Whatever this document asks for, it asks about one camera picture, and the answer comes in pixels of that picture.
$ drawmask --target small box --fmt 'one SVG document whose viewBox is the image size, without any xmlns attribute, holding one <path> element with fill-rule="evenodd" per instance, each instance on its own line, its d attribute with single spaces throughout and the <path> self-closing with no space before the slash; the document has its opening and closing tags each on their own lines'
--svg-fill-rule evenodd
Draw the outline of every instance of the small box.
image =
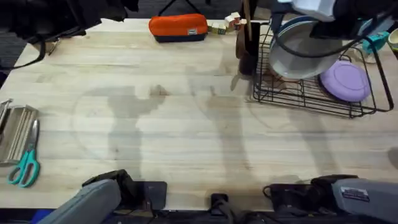
<svg viewBox="0 0 398 224">
<path fill-rule="evenodd" d="M 207 21 L 207 32 L 211 32 L 211 25 L 212 23 Z"/>
<path fill-rule="evenodd" d="M 226 26 L 220 24 L 220 26 L 218 27 L 218 34 L 225 35 L 225 33 L 226 33 Z"/>
<path fill-rule="evenodd" d="M 235 30 L 241 30 L 242 27 L 243 27 L 243 25 L 241 23 L 234 24 L 234 29 Z"/>
<path fill-rule="evenodd" d="M 235 18 L 233 18 L 232 16 L 225 17 L 225 24 L 227 27 L 233 27 L 235 23 Z"/>
<path fill-rule="evenodd" d="M 218 28 L 220 27 L 220 25 L 218 23 L 213 23 L 211 25 L 211 32 L 214 34 L 218 34 Z"/>
<path fill-rule="evenodd" d="M 238 12 L 233 12 L 233 13 L 231 13 L 230 16 L 232 16 L 232 18 L 234 18 L 235 23 L 238 23 L 241 20 L 241 15 L 239 15 Z"/>
</svg>

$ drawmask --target orange pencil case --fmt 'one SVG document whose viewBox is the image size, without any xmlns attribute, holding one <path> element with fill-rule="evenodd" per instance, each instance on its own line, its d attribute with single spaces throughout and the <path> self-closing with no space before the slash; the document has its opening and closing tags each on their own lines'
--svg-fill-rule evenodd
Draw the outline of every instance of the orange pencil case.
<svg viewBox="0 0 398 224">
<path fill-rule="evenodd" d="M 158 42 L 186 42 L 204 40 L 207 20 L 202 14 L 154 16 L 149 30 Z"/>
</svg>

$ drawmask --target purple lid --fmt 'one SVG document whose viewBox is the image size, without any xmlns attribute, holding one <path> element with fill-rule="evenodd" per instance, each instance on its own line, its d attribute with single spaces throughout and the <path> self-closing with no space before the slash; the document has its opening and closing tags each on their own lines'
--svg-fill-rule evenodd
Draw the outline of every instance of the purple lid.
<svg viewBox="0 0 398 224">
<path fill-rule="evenodd" d="M 330 94 L 348 102 L 362 101 L 371 92 L 366 72 L 350 62 L 337 61 L 320 80 Z"/>
</svg>

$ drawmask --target wooden tabletop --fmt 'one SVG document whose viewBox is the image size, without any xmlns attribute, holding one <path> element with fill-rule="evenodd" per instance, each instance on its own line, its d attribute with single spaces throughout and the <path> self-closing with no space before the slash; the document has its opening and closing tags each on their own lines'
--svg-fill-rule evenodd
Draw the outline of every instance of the wooden tabletop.
<svg viewBox="0 0 398 224">
<path fill-rule="evenodd" d="M 20 189 L 0 168 L 0 207 L 57 208 L 85 180 L 118 169 L 166 181 L 169 209 L 207 208 L 214 192 L 269 208 L 263 186 L 327 174 L 398 182 L 396 110 L 343 119 L 260 105 L 237 75 L 234 33 L 158 44 L 147 24 L 104 21 L 10 74 L 0 100 L 40 111 L 41 171 Z M 396 59 L 388 47 L 380 54 L 398 98 Z M 27 46 L 17 64 L 36 56 Z"/>
</svg>

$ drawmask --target black wire dish rack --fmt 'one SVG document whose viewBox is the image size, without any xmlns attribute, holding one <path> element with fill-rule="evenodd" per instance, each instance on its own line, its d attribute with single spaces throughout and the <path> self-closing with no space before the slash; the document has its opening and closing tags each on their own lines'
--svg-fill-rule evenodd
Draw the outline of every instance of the black wire dish rack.
<svg viewBox="0 0 398 224">
<path fill-rule="evenodd" d="M 369 75 L 368 67 L 364 62 L 362 51 L 357 47 L 351 47 L 344 51 L 339 57 L 339 60 L 353 62 L 353 59 L 348 55 L 348 52 L 351 51 L 352 53 L 357 51 L 356 55 L 359 55 L 359 60 L 356 62 L 359 61 L 360 64 L 356 63 L 356 65 L 360 65 L 364 68 L 368 75 L 371 94 L 362 102 L 350 103 L 336 99 L 328 94 L 318 81 L 319 76 L 302 80 L 287 80 L 278 75 L 272 74 L 268 64 L 268 53 L 272 40 L 272 31 L 268 22 L 261 23 L 261 27 L 262 26 L 267 26 L 268 28 L 266 28 L 267 31 L 265 34 L 260 35 L 259 58 L 254 72 L 255 74 L 253 76 L 253 98 L 256 101 L 260 103 L 285 105 L 293 108 L 305 108 L 306 110 L 348 118 L 362 117 L 366 114 L 374 114 L 378 111 L 387 112 L 394 108 L 394 102 L 387 84 L 386 76 L 374 47 L 372 48 L 375 54 L 379 75 Z M 383 86 L 382 91 L 377 91 L 377 96 L 374 94 L 372 83 L 374 85 L 377 83 L 379 86 Z"/>
</svg>

